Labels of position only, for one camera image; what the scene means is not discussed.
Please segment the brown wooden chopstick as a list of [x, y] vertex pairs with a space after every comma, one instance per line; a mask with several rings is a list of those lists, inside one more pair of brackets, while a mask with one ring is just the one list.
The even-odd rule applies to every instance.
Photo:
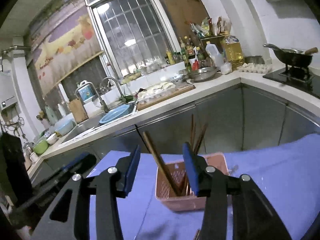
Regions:
[[195, 155], [198, 155], [198, 153], [199, 153], [201, 144], [202, 144], [202, 142], [203, 142], [203, 140], [204, 140], [204, 135], [205, 135], [205, 133], [206, 133], [207, 127], [208, 127], [208, 123], [206, 122], [206, 123], [204, 124], [203, 128], [201, 129], [200, 135], [199, 135], [199, 137], [198, 137], [198, 139], [197, 139], [197, 141], [196, 141], [195, 147], [194, 147], [194, 149], [193, 149], [193, 153], [194, 153]]
[[143, 132], [143, 138], [149, 148], [150, 153], [152, 154], [153, 158], [155, 159], [155, 162], [156, 162], [161, 174], [166, 179], [168, 185], [170, 186], [170, 188], [174, 192], [175, 196], [181, 196], [181, 190], [178, 187], [178, 185], [175, 183], [173, 177], [171, 176], [171, 173], [170, 173], [168, 167], [166, 166], [163, 158], [156, 151], [156, 148], [153, 144], [153, 141], [151, 139], [150, 134], [148, 132]]
[[[191, 134], [190, 134], [190, 146], [193, 148], [194, 144], [194, 132], [195, 132], [195, 120], [194, 115], [191, 115]], [[186, 177], [185, 179], [185, 195], [188, 196], [190, 194], [190, 187], [189, 187], [189, 179]]]

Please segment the chrome kitchen faucet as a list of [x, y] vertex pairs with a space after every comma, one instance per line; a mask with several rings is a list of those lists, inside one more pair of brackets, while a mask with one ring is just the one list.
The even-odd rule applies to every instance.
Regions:
[[94, 91], [93, 94], [94, 94], [95, 97], [98, 98], [98, 100], [99, 100], [99, 102], [100, 102], [100, 104], [101, 104], [101, 109], [102, 109], [105, 113], [107, 113], [107, 112], [109, 111], [109, 108], [108, 108], [106, 102], [103, 100], [103, 98], [99, 95], [96, 87], [93, 85], [92, 82], [86, 81], [86, 82], [80, 83], [80, 86], [78, 86], [77, 89], [75, 90], [75, 95], [76, 95], [76, 97], [78, 98], [78, 96], [80, 95], [79, 90], [80, 90], [80, 89], [83, 89], [83, 88], [86, 87], [86, 86], [89, 86], [89, 87], [91, 87], [91, 88], [93, 89], [93, 91]]

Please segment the green bowl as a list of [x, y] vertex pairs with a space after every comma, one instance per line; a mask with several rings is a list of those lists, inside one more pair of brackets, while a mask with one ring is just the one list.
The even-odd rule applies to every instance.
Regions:
[[39, 139], [33, 146], [33, 151], [37, 155], [42, 155], [49, 148], [49, 144], [46, 139]]

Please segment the blue patterned tablecloth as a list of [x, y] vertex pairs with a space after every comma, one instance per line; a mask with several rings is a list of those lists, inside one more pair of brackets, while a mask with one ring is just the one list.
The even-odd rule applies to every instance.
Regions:
[[319, 228], [319, 135], [262, 150], [228, 153], [223, 173], [182, 146], [203, 211], [176, 215], [155, 199], [156, 163], [138, 145], [110, 152], [93, 170], [90, 239], [310, 239]]

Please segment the wooden cutting board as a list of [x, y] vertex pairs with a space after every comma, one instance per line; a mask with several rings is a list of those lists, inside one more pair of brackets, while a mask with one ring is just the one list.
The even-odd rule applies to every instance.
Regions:
[[82, 105], [79, 98], [74, 99], [68, 103], [68, 107], [73, 115], [73, 118], [77, 124], [86, 121], [88, 119], [87, 112]]

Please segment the blue plastic basin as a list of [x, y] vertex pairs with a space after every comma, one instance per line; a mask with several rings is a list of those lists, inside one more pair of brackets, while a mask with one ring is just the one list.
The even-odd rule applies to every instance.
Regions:
[[135, 109], [134, 103], [128, 103], [125, 105], [118, 106], [112, 110], [110, 110], [108, 113], [106, 113], [100, 120], [99, 120], [99, 126], [108, 124], [114, 120], [117, 120], [119, 118], [122, 118], [128, 114], [131, 114], [133, 110]]

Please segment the long wooden board with dumplings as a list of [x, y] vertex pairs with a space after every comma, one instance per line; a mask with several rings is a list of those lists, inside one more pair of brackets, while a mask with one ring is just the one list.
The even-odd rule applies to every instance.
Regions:
[[181, 95], [195, 89], [194, 85], [187, 83], [175, 84], [173, 82], [161, 82], [138, 92], [137, 110], [141, 111], [160, 102]]

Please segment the fruit print window blind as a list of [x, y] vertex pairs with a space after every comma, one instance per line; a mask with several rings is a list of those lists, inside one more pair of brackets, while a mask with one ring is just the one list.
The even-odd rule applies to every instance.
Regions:
[[101, 52], [85, 0], [53, 0], [30, 25], [33, 63], [43, 95]]

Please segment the steel bowl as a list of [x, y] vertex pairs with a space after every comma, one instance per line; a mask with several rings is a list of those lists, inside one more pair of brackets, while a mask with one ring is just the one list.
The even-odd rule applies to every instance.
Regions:
[[198, 70], [192, 70], [188, 73], [188, 77], [194, 82], [204, 82], [211, 80], [216, 75], [216, 73], [216, 67], [204, 67]]

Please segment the barred window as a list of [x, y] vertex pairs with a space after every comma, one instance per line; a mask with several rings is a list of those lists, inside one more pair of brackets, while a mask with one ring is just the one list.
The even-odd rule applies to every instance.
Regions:
[[181, 51], [163, 0], [85, 0], [116, 78], [163, 67]]

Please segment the black gas stove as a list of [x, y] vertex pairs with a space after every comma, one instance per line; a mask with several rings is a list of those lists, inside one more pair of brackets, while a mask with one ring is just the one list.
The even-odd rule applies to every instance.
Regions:
[[290, 68], [283, 68], [265, 74], [263, 78], [294, 87], [319, 99], [319, 76], [314, 76], [305, 69], [298, 70], [297, 67], [291, 74]]

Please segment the egg tray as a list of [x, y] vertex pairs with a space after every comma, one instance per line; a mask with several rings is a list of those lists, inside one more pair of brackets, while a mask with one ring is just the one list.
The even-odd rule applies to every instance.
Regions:
[[272, 66], [268, 64], [244, 63], [237, 70], [244, 73], [268, 74], [272, 70]]

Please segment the white plastic jug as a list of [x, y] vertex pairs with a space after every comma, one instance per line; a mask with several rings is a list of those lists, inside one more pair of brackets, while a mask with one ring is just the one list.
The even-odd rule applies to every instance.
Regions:
[[206, 42], [206, 52], [211, 58], [213, 64], [217, 67], [218, 70], [221, 70], [221, 67], [224, 64], [223, 56], [220, 54], [218, 48], [215, 44], [212, 44], [210, 41]]

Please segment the yellow cooking oil bottle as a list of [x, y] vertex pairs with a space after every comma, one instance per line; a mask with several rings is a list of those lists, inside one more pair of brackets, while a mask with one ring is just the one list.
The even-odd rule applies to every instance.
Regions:
[[237, 70], [245, 63], [240, 41], [237, 37], [226, 35], [222, 41], [226, 60], [232, 65], [232, 70]]

